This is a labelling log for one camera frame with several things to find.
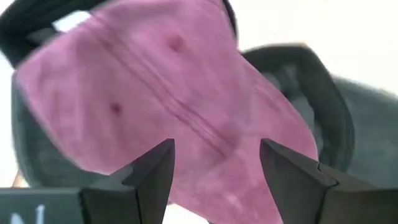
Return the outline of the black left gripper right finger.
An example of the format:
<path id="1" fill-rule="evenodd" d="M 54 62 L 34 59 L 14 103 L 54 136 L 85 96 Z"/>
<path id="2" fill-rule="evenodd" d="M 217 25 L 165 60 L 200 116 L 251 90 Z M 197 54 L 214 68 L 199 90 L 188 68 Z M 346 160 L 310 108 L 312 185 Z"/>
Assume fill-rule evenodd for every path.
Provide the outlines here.
<path id="1" fill-rule="evenodd" d="M 259 157 L 285 224 L 397 224 L 397 189 L 380 189 L 270 139 Z"/>

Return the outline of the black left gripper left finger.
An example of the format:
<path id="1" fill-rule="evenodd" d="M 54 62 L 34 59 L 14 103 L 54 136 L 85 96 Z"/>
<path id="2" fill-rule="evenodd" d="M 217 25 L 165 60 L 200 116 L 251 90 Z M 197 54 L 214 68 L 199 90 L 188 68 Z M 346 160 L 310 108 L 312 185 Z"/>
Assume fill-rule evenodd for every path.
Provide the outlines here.
<path id="1" fill-rule="evenodd" d="M 88 187 L 1 189 L 1 224 L 161 224 L 174 166 L 166 139 Z"/>

